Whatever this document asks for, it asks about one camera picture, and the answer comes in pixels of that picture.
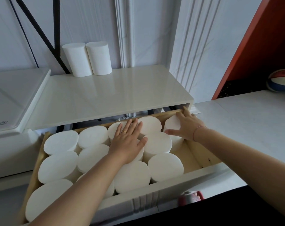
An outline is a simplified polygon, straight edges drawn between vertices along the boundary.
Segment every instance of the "bracelet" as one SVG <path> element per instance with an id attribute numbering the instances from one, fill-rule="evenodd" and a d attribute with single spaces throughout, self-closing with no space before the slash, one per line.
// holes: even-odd
<path id="1" fill-rule="evenodd" d="M 194 134 L 195 134 L 196 130 L 197 130 L 198 128 L 200 128 L 200 127 L 206 127 L 206 128 L 207 128 L 207 126 L 205 126 L 205 125 L 200 125 L 200 126 L 198 126 L 198 127 L 194 130 L 194 132 L 193 132 L 193 141 L 194 141 L 194 142 L 196 142 L 196 141 L 194 140 Z"/>

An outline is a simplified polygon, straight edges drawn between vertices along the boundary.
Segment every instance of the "glossy white countertop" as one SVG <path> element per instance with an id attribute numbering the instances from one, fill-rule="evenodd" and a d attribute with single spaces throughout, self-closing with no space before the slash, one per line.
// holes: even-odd
<path id="1" fill-rule="evenodd" d="M 26 128 L 32 130 L 193 102 L 162 65 L 76 78 L 50 76 Z"/>

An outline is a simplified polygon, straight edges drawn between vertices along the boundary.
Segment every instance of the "basketball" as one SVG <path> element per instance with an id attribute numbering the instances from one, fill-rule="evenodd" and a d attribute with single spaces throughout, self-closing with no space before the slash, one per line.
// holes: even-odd
<path id="1" fill-rule="evenodd" d="M 272 72 L 268 77 L 266 86 L 269 90 L 274 92 L 285 91 L 285 69 Z"/>

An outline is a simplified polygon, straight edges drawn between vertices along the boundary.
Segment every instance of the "wall molding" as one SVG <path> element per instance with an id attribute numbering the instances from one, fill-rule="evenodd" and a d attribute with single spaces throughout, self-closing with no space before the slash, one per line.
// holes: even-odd
<path id="1" fill-rule="evenodd" d="M 221 0 L 181 0 L 169 71 L 190 92 Z"/>
<path id="2" fill-rule="evenodd" d="M 122 68 L 135 66 L 133 0 L 115 0 Z"/>

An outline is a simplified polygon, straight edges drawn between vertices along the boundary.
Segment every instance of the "wooden drawer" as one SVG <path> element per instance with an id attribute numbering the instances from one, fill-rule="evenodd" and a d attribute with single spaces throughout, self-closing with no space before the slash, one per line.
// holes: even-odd
<path id="1" fill-rule="evenodd" d="M 173 110 L 169 112 L 153 114 L 150 116 L 157 117 L 164 127 L 165 121 L 173 116 L 176 112 L 182 110 Z M 86 128 L 76 129 L 80 133 Z M 19 212 L 19 222 L 27 223 L 25 218 L 25 208 L 30 195 L 43 184 L 38 180 L 38 171 L 40 165 L 48 155 L 44 152 L 44 143 L 51 136 L 47 132 L 44 136 L 39 155 L 35 164 L 35 168 L 27 188 L 27 192 L 23 201 L 23 205 Z M 222 163 L 216 156 L 209 152 L 202 145 L 185 140 L 182 148 L 174 153 L 182 161 L 184 166 L 184 174 L 163 182 L 157 182 L 146 187 L 132 190 L 125 194 L 118 194 L 110 198 L 104 199 L 96 212 L 92 223 L 101 222 L 118 216 L 137 213 L 145 209 L 152 208 L 159 201 L 170 200 L 178 197 L 182 192 L 196 186 L 206 180 L 215 177 L 229 168 Z"/>

